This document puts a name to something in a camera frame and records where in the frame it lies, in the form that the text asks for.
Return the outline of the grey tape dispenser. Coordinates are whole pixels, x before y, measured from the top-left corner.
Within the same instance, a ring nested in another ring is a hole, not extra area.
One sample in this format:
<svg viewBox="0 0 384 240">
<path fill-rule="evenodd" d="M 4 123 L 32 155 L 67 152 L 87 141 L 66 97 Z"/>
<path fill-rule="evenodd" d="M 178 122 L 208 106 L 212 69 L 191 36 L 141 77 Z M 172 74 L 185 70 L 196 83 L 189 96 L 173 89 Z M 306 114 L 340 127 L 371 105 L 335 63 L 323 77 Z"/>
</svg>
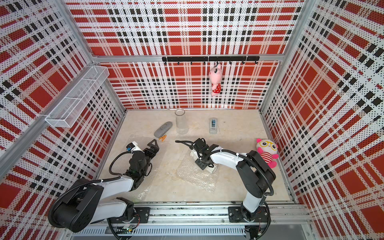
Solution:
<svg viewBox="0 0 384 240">
<path fill-rule="evenodd" d="M 209 132 L 210 132 L 210 134 L 217 134 L 217 132 L 218 132 L 218 120 L 216 118 L 210 119 Z"/>
</svg>

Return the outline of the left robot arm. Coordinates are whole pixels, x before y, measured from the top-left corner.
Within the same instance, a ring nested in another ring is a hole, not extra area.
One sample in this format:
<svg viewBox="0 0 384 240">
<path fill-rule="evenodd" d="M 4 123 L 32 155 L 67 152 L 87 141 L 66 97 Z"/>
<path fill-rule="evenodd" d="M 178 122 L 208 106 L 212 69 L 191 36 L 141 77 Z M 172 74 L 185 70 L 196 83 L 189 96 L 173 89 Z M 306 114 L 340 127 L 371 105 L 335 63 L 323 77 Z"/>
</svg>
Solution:
<svg viewBox="0 0 384 240">
<path fill-rule="evenodd" d="M 119 158 L 131 156 L 128 170 L 116 173 L 110 167 L 112 178 L 77 180 L 51 206 L 48 215 L 51 226 L 77 233 L 103 220 L 109 224 L 113 220 L 139 222 L 141 216 L 135 210 L 134 203 L 121 197 L 121 194 L 136 190 L 149 176 L 153 167 L 151 161 L 159 150 L 157 140 L 149 142 L 143 150 L 136 142 L 129 143 L 126 151 L 118 155 Z"/>
</svg>

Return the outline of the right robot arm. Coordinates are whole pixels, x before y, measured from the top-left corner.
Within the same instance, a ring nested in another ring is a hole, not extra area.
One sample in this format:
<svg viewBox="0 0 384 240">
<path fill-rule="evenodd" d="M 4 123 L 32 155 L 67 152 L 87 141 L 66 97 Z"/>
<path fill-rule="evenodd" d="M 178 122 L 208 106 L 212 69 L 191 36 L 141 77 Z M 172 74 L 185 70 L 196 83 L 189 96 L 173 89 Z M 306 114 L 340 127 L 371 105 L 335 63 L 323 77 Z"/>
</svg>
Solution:
<svg viewBox="0 0 384 240">
<path fill-rule="evenodd" d="M 202 170 L 223 165 L 238 172 L 247 194 L 241 203 L 241 215 L 248 222 L 267 210 L 266 198 L 273 196 L 273 182 L 276 174 L 257 151 L 247 154 L 223 149 L 218 145 L 208 146 L 204 139 L 197 139 L 189 145 L 195 156 L 195 163 Z"/>
</svg>

